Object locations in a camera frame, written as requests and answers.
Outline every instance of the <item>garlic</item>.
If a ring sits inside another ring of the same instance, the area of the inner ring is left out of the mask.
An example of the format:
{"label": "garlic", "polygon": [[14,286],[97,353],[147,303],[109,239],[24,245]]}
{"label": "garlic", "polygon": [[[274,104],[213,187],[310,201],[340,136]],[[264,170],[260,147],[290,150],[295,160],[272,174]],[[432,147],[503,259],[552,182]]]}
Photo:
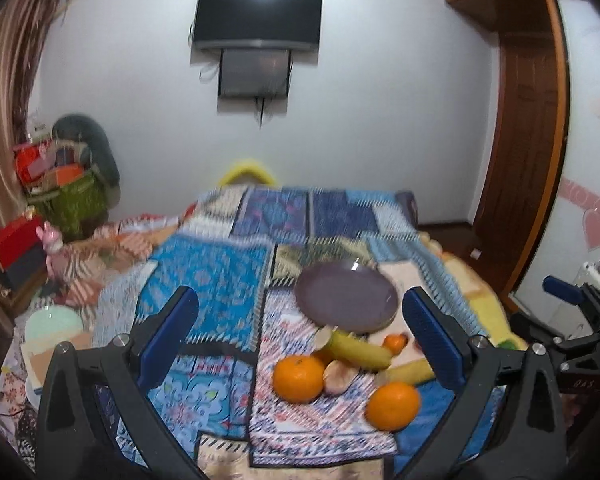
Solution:
{"label": "garlic", "polygon": [[332,361],[322,374],[324,392],[330,396],[342,395],[351,386],[359,371],[359,368],[349,366],[342,361]]}

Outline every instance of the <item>bed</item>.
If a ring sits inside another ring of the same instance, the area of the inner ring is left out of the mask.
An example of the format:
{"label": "bed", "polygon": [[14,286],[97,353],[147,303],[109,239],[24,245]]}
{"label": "bed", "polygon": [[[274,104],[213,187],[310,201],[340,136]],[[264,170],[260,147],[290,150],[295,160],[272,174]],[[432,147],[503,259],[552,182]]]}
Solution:
{"label": "bed", "polygon": [[[103,346],[158,312],[177,286],[189,285],[200,314],[164,383],[148,397],[207,475],[392,478],[440,420],[450,391],[435,380],[421,384],[418,416],[391,434],[364,420],[365,399],[375,389],[371,374],[360,374],[342,396],[305,406],[278,399],[270,374],[285,355],[310,352],[316,327],[293,294],[300,272],[343,258],[377,268],[400,295],[422,286],[469,334],[525,347],[509,331],[493,291],[416,224],[409,192],[249,186],[213,190],[177,217],[105,224],[89,240],[67,246],[61,286],[43,289],[16,320],[0,377],[0,428],[33,468],[36,412],[26,399],[20,354],[31,312],[67,304],[80,311],[92,344]],[[405,355],[423,358],[413,341]],[[110,436],[129,460],[144,464],[106,387],[95,394]],[[502,395],[500,388],[492,392],[463,457],[480,451]]]}

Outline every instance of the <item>blue gripper pad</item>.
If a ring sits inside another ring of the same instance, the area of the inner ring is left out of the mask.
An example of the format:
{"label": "blue gripper pad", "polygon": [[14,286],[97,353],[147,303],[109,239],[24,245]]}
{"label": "blue gripper pad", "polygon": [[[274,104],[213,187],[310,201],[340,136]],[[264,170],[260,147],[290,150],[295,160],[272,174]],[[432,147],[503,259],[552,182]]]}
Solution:
{"label": "blue gripper pad", "polygon": [[572,305],[584,303],[584,294],[579,287],[564,282],[555,276],[547,276],[542,280],[542,290]]}
{"label": "blue gripper pad", "polygon": [[468,334],[453,317],[442,314],[419,286],[405,292],[402,316],[442,387],[459,393],[471,364]]}
{"label": "blue gripper pad", "polygon": [[139,357],[140,391],[147,393],[162,384],[198,318],[198,307],[196,291],[181,285],[158,314],[142,322],[140,326],[146,324],[148,330],[139,334],[132,349]]}

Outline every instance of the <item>door frame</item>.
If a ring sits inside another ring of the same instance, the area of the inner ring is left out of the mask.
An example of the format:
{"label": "door frame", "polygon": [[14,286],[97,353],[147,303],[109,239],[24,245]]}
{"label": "door frame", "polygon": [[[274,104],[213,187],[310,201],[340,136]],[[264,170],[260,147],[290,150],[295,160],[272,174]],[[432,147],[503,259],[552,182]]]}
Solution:
{"label": "door frame", "polygon": [[[500,293],[500,301],[512,312],[518,310],[518,305],[510,297],[511,293],[517,288],[518,284],[522,280],[524,273],[526,272],[531,260],[536,252],[536,248],[540,243],[544,228],[551,214],[554,206],[555,197],[558,191],[558,184],[560,182],[560,176],[562,174],[562,163],[564,161],[564,152],[567,141],[567,129],[568,129],[568,115],[569,115],[569,69],[566,55],[566,45],[564,40],[564,30],[562,28],[562,19],[560,17],[560,10],[556,0],[545,0],[549,18],[551,21],[554,49],[555,49],[555,63],[557,73],[557,107],[556,107],[556,120],[555,120],[555,131],[554,131],[554,145],[552,148],[549,168],[547,172],[547,179],[542,190],[542,196],[540,199],[540,205],[536,218],[529,231],[529,235],[526,239],[525,245],[522,249],[520,257],[518,258],[511,276],[507,280],[504,286],[504,290]],[[504,113],[504,89],[505,89],[505,74],[506,74],[506,55],[504,49],[500,48],[500,89],[498,92],[498,114],[496,117],[496,129],[493,136],[493,145],[491,147],[491,157],[487,175],[484,181],[484,187],[482,188],[482,195],[480,197],[480,203],[478,205],[478,211],[475,216],[474,225],[476,225],[482,218],[485,207],[486,191],[491,183],[493,176],[493,167],[498,153],[498,146],[500,142],[500,131],[502,129],[502,116]]]}

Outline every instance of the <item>brown door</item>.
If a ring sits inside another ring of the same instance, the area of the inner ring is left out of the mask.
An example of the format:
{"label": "brown door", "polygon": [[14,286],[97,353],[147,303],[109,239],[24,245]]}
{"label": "brown door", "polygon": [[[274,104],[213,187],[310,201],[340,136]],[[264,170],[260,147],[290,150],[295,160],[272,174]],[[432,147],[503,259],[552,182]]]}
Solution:
{"label": "brown door", "polygon": [[500,292],[540,205],[554,145],[557,68],[552,40],[501,37],[498,124],[474,222],[474,268]]}

